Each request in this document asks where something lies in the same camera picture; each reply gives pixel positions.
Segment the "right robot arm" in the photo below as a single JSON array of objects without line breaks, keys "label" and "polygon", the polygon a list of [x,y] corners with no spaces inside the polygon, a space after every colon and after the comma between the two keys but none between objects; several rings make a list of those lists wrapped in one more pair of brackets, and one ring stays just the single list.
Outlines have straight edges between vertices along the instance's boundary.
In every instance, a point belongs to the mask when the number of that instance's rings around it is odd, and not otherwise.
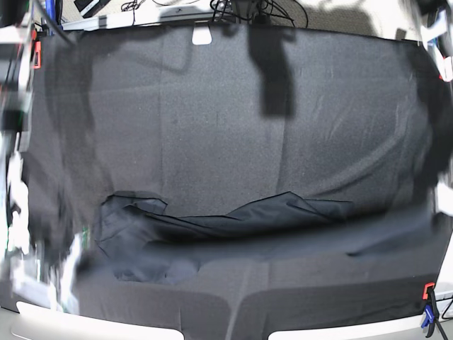
[{"label": "right robot arm", "polygon": [[84,235],[57,248],[30,227],[23,155],[32,130],[33,78],[41,62],[35,9],[46,13],[38,1],[1,2],[1,279],[31,303],[78,314],[73,284]]}]

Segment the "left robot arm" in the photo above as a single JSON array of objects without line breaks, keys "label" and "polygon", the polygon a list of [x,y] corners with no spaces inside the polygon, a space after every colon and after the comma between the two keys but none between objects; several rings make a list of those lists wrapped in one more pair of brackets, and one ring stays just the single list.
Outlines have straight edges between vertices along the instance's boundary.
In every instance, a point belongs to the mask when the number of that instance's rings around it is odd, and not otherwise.
[{"label": "left robot arm", "polygon": [[415,1],[421,46],[437,76],[422,94],[430,109],[432,142],[423,170],[436,213],[452,216],[452,2]]}]

